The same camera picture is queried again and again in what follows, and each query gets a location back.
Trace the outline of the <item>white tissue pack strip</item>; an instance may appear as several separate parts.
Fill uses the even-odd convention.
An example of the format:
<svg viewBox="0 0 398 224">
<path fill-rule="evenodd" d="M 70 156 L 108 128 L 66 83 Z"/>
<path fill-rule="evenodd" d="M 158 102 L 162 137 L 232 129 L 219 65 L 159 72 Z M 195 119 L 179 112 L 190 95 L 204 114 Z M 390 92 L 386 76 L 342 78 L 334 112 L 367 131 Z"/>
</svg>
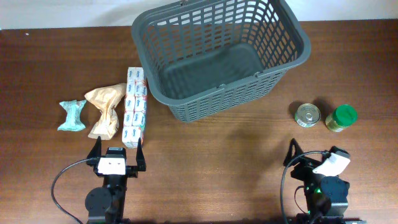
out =
<svg viewBox="0 0 398 224">
<path fill-rule="evenodd" d="M 143 142 L 146 129 L 148 87 L 142 67 L 129 67 L 124 100 L 122 142 L 127 148 Z"/>
</svg>

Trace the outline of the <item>tan paper bag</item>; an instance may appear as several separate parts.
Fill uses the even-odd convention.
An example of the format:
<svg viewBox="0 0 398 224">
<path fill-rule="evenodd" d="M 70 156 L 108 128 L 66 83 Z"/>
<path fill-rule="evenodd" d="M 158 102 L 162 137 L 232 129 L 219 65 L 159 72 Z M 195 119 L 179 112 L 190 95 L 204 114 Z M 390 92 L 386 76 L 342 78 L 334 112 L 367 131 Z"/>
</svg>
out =
<svg viewBox="0 0 398 224">
<path fill-rule="evenodd" d="M 119 83 L 116 85 L 96 88 L 84 95 L 85 99 L 99 109 L 101 116 L 94 124 L 89 138 L 96 139 L 100 137 L 102 140 L 110 140 L 119 129 L 119 118 L 116 107 L 126 94 L 126 84 Z"/>
</svg>

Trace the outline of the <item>teal snack wrapper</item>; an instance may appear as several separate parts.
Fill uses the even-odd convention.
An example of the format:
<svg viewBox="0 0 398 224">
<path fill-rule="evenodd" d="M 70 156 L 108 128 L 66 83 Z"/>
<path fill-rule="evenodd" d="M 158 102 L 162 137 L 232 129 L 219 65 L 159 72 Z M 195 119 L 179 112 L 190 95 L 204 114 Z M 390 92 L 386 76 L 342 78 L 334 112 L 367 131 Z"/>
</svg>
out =
<svg viewBox="0 0 398 224">
<path fill-rule="evenodd" d="M 59 105 L 67 112 L 65 122 L 62 123 L 57 130 L 58 131 L 82 131 L 86 126 L 81 122 L 80 115 L 86 104 L 86 100 L 72 100 L 62 101 Z"/>
</svg>

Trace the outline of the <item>grey plastic basket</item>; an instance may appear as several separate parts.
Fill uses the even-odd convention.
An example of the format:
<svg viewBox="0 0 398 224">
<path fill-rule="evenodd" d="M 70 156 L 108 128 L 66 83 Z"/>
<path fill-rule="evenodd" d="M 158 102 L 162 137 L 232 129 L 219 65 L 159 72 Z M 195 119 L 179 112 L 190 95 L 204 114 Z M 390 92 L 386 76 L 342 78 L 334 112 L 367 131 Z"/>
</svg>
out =
<svg viewBox="0 0 398 224">
<path fill-rule="evenodd" d="M 178 1 L 131 34 L 153 97 L 187 123 L 265 96 L 311 53 L 284 0 Z"/>
</svg>

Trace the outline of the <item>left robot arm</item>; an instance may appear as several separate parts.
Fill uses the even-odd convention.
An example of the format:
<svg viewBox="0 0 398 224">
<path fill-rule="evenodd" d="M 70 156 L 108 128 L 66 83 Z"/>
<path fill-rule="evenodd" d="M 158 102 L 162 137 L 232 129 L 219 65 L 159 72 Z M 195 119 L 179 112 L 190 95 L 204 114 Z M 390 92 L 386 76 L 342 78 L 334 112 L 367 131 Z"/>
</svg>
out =
<svg viewBox="0 0 398 224">
<path fill-rule="evenodd" d="M 86 196 L 88 223 L 130 223 L 130 219 L 123 217 L 127 180 L 146 171 L 142 140 L 139 139 L 137 143 L 137 164 L 134 166 L 126 164 L 126 149 L 123 147 L 109 147 L 106 154 L 102 155 L 101 138 L 97 138 L 86 158 L 86 164 L 93 168 L 98 177 L 103 178 L 103 185 L 94 188 Z"/>
</svg>

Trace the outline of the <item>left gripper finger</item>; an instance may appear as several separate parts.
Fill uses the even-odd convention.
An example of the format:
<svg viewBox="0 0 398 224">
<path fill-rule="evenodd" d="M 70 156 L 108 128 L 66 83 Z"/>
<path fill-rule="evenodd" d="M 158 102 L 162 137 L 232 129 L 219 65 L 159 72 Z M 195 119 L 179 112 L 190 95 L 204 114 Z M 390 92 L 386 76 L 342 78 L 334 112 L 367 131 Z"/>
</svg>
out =
<svg viewBox="0 0 398 224">
<path fill-rule="evenodd" d="M 86 164 L 88 166 L 95 166 L 99 162 L 100 157 L 101 157 L 101 138 L 98 136 L 95 145 L 93 146 L 92 150 L 89 152 L 89 154 L 86 157 L 87 159 Z"/>
<path fill-rule="evenodd" d="M 146 160 L 142 151 L 142 140 L 138 139 L 137 142 L 137 152 L 136 152 L 136 162 L 137 162 L 137 170 L 139 172 L 146 171 Z"/>
</svg>

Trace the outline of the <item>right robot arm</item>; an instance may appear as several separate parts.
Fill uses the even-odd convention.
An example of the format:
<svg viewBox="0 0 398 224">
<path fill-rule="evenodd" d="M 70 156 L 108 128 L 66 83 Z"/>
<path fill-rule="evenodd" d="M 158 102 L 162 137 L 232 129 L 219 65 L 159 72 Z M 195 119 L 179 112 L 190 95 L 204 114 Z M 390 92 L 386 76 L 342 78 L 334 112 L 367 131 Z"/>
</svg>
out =
<svg viewBox="0 0 398 224">
<path fill-rule="evenodd" d="M 304 152 L 295 139 L 289 144 L 284 159 L 284 171 L 280 182 L 280 207 L 284 223 L 312 224 L 361 224 L 366 220 L 346 218 L 350 183 L 339 175 L 351 162 L 350 154 L 336 146 L 328 151 Z M 295 218 L 287 217 L 284 209 L 284 184 L 288 168 L 292 167 L 291 178 L 303 182 L 307 211 Z"/>
</svg>

